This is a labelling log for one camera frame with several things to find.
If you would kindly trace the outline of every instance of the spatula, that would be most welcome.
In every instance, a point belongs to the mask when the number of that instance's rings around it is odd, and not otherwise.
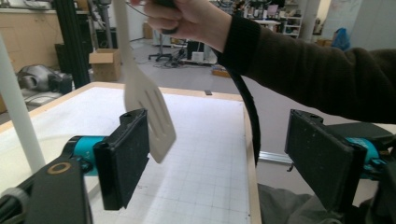
[[[160,163],[176,140],[176,131],[163,95],[158,86],[147,77],[134,61],[129,45],[129,25],[125,0],[113,1],[117,23],[117,36],[125,74],[124,103],[127,111],[146,108],[149,125],[149,151]]]

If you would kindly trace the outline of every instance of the human hand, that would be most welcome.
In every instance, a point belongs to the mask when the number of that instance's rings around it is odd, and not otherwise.
[[[147,0],[144,10],[149,16],[148,24],[159,32],[162,29],[173,30],[177,27],[177,31],[171,36],[204,42],[222,51],[231,16],[206,0],[173,1],[177,8],[160,6],[155,0]],[[131,0],[134,6],[139,3],[140,0]]]

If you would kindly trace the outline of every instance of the person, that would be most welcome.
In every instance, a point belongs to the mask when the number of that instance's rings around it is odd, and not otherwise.
[[[149,15],[148,24],[159,31],[177,27],[173,37],[207,44],[217,52],[219,64],[300,104],[347,119],[396,124],[396,49],[324,48],[274,33],[255,21],[232,17],[208,1],[174,3],[177,8],[147,0],[144,9]],[[262,185],[259,193],[261,206],[271,200],[273,205],[281,202],[279,197],[288,201],[293,197],[289,192]],[[339,223],[339,217],[318,208],[316,198],[303,195],[297,201],[290,209],[294,212],[278,213],[270,220],[269,213],[276,214],[281,205],[273,211],[262,209],[263,220],[310,223],[307,216],[311,215],[298,206],[318,209],[317,218],[324,220],[321,223]]]

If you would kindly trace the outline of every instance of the white table surface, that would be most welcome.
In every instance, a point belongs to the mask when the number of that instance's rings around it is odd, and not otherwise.
[[[30,116],[46,162],[60,154],[71,136],[111,134],[125,112],[122,87],[92,83],[33,111]],[[177,129],[170,153],[161,164],[149,160],[127,209],[104,211],[97,177],[86,177],[94,222],[261,222],[254,159],[240,96],[215,93],[212,98],[203,98],[203,92],[188,96],[180,95],[183,91],[167,91],[170,93],[164,98]],[[10,122],[0,126],[0,139],[3,191],[31,173]]]

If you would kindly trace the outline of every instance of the grid paper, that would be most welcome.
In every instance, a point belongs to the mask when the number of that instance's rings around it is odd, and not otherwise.
[[[176,142],[163,163],[150,158],[126,209],[103,210],[98,193],[91,200],[94,223],[250,223],[243,103],[174,94],[164,99]],[[109,135],[124,112],[123,90],[95,87],[34,116],[32,122],[39,140]],[[18,154],[12,156],[17,160],[0,164],[2,187],[14,187],[30,169],[20,148],[9,150],[19,142],[14,129],[2,132],[0,139],[1,158]],[[62,148],[42,148],[46,162]]]
[[[164,96],[177,140],[163,163],[150,159],[126,209],[95,223],[250,223],[243,103]]]

